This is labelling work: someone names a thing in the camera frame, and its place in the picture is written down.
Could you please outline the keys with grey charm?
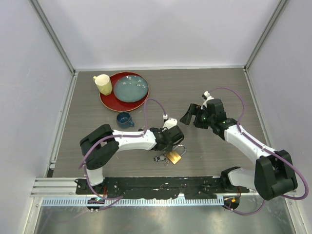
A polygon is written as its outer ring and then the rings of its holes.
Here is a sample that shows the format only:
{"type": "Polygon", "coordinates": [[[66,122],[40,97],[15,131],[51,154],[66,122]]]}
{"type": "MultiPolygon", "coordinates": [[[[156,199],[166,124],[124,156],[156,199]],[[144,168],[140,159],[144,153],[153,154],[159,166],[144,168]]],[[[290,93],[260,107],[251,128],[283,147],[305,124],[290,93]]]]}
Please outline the keys with grey charm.
{"type": "Polygon", "coordinates": [[[167,161],[167,158],[164,155],[155,156],[154,161],[156,161],[156,162],[167,161]]]}

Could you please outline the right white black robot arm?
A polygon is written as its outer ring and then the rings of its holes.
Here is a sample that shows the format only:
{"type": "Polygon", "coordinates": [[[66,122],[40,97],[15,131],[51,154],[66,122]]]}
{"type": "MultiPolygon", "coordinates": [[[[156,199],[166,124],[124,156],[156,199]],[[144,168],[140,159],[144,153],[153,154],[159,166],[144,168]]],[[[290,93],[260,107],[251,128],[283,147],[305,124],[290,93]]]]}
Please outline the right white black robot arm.
{"type": "Polygon", "coordinates": [[[257,191],[264,200],[271,200],[297,189],[290,154],[266,146],[238,126],[235,119],[226,116],[220,99],[207,100],[203,105],[190,104],[180,122],[192,123],[200,129],[211,128],[214,134],[235,146],[254,163],[254,170],[233,167],[223,171],[225,177],[220,180],[223,191],[230,193],[241,186],[257,191]]]}

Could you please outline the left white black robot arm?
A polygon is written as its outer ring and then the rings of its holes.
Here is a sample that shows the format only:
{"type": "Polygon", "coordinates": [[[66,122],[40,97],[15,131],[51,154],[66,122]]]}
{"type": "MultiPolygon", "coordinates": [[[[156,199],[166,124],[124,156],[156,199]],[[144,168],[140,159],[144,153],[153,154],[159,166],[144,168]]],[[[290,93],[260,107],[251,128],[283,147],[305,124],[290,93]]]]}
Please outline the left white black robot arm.
{"type": "Polygon", "coordinates": [[[87,189],[95,195],[103,191],[103,166],[114,154],[128,150],[169,152],[183,139],[177,125],[136,132],[113,130],[109,124],[98,127],[79,143],[83,155],[79,167],[86,169],[87,189]]]}

